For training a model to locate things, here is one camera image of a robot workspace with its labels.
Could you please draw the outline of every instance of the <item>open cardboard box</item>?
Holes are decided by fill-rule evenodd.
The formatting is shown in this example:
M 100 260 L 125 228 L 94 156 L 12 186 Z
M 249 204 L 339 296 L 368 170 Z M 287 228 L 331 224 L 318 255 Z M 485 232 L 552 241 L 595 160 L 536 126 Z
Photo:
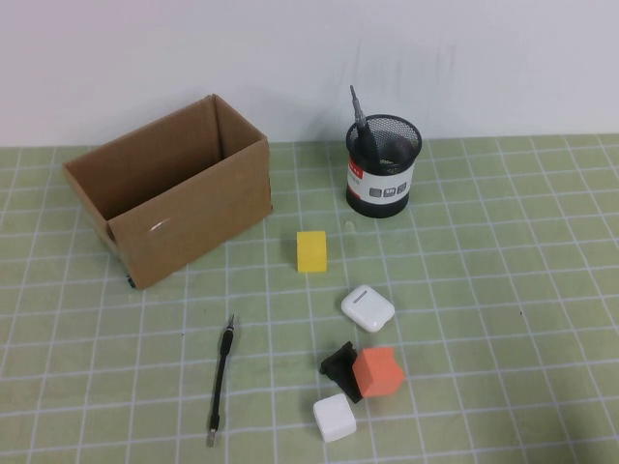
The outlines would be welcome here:
M 217 95 L 68 161 L 63 171 L 137 288 L 273 211 L 267 137 Z

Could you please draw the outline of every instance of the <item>label on pen holder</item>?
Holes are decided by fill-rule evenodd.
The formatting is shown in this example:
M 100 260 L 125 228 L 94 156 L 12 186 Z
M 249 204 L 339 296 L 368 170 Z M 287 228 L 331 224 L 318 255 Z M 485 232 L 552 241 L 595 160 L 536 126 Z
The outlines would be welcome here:
M 360 200 L 374 205 L 390 205 L 410 191 L 415 164 L 392 176 L 375 176 L 348 157 L 348 189 Z

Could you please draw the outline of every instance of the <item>black mesh pen holder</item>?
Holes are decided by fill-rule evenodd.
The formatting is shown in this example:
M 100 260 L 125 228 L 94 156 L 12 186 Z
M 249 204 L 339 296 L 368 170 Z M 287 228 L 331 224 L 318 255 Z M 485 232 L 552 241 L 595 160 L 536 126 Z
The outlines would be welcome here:
M 402 211 L 411 187 L 415 159 L 422 136 L 408 121 L 387 114 L 367 117 L 375 152 L 367 153 L 357 125 L 346 133 L 350 207 L 369 218 L 389 218 Z

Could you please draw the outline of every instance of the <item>screwdriver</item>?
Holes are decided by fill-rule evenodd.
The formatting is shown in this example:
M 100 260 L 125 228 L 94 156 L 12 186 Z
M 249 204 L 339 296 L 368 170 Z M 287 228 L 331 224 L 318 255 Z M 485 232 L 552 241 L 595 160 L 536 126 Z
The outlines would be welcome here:
M 220 365 L 217 369 L 217 380 L 215 382 L 215 391 L 213 392 L 213 406 L 211 408 L 211 418 L 209 419 L 209 434 L 206 440 L 207 445 L 212 448 L 215 445 L 215 435 L 220 428 L 220 398 L 221 384 L 223 382 L 223 370 L 225 368 L 225 359 L 230 353 L 232 346 L 232 338 L 234 337 L 234 314 L 228 320 L 228 326 L 223 332 L 220 346 Z
M 373 164 L 378 167 L 380 165 L 380 157 L 378 156 L 378 146 L 376 145 L 376 139 L 374 134 L 369 129 L 368 120 L 366 115 L 361 109 L 355 88 L 350 86 L 350 93 L 352 94 L 352 105 L 355 109 L 355 124 L 357 126 L 357 147 L 360 155 L 366 159 L 369 164 Z

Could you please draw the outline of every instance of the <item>yellow cube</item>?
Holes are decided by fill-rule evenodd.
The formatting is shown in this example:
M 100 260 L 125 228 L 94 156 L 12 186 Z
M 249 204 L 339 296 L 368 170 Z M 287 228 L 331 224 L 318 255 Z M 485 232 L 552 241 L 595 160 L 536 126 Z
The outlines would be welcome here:
M 324 230 L 297 232 L 297 271 L 327 272 L 327 233 Z

